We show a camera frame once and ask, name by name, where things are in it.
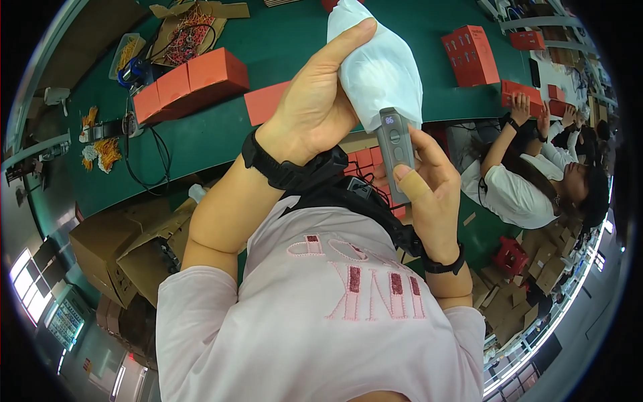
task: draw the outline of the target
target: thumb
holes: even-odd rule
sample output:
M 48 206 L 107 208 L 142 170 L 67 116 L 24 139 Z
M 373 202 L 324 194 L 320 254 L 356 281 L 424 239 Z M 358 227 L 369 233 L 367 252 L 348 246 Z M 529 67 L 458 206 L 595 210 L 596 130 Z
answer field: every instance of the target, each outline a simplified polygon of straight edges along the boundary
M 338 67 L 355 49 L 370 41 L 377 30 L 377 21 L 373 17 L 362 20 L 359 24 L 339 34 L 322 47 L 311 62 L 335 62 Z
M 414 169 L 406 165 L 393 168 L 393 177 L 399 188 L 412 203 L 431 193 L 431 188 Z

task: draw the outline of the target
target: long hair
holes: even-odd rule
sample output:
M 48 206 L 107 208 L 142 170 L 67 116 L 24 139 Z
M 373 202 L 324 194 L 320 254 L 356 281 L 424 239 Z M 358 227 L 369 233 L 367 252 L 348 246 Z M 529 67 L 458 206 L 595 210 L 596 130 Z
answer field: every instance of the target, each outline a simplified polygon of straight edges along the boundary
M 484 161 L 491 149 L 493 143 L 484 144 L 481 141 L 473 138 L 471 141 L 472 156 L 480 162 Z M 558 204 L 556 204 L 556 197 L 558 193 L 554 186 L 550 183 L 549 179 L 540 172 L 534 165 L 520 157 L 518 152 L 512 147 L 508 147 L 505 155 L 502 157 L 502 165 L 512 173 L 515 173 L 533 184 L 541 193 L 545 195 L 552 203 L 554 214 L 559 216 L 564 212 L 567 216 L 578 216 L 578 211 L 568 199 L 561 197 Z

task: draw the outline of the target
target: right hand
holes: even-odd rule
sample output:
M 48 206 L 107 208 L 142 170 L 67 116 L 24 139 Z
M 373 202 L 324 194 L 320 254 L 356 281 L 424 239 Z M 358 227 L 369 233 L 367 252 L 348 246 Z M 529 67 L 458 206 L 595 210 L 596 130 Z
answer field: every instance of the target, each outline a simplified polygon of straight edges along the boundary
M 529 111 L 530 97 L 524 93 L 514 94 L 511 98 L 511 115 L 516 124 L 523 125 L 531 116 Z
M 563 128 L 566 129 L 567 127 L 574 124 L 575 120 L 576 120 L 576 108 L 572 105 L 569 105 L 565 108 L 565 113 L 563 114 L 563 119 L 561 120 L 561 124 L 563 125 Z
M 427 256 L 442 265 L 450 265 L 460 255 L 457 233 L 460 174 L 433 137 L 411 125 L 409 132 L 421 160 L 415 160 L 416 170 L 406 165 L 396 166 L 395 182 L 411 201 L 413 228 Z M 383 164 L 375 169 L 374 176 L 375 186 L 388 184 Z

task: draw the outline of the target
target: white plastic bag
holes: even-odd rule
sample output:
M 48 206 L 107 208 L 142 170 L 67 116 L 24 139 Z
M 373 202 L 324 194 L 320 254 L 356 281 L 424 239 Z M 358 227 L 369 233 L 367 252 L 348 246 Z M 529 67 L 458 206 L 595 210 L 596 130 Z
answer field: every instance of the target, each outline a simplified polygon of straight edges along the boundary
M 357 0 L 340 0 L 328 17 L 327 42 L 372 16 Z M 421 127 L 422 82 L 413 53 L 379 22 L 373 39 L 341 63 L 340 81 L 366 132 L 382 125 L 379 111 L 386 107 L 394 107 L 416 129 Z

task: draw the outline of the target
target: plastic container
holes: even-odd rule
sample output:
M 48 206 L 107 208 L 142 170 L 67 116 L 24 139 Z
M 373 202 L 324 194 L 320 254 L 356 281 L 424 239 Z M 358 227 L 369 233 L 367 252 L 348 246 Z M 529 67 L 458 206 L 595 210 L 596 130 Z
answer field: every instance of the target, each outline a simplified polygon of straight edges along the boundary
M 126 33 L 123 35 L 121 41 L 118 43 L 118 47 L 116 47 L 116 54 L 114 54 L 112 65 L 109 67 L 109 74 L 107 74 L 107 76 L 110 80 L 118 80 L 118 62 L 120 61 L 121 52 L 125 45 L 129 43 L 130 38 L 134 38 L 134 49 L 128 61 L 130 61 L 132 57 L 136 56 L 143 46 L 145 46 L 145 39 L 141 38 L 141 35 L 138 33 Z

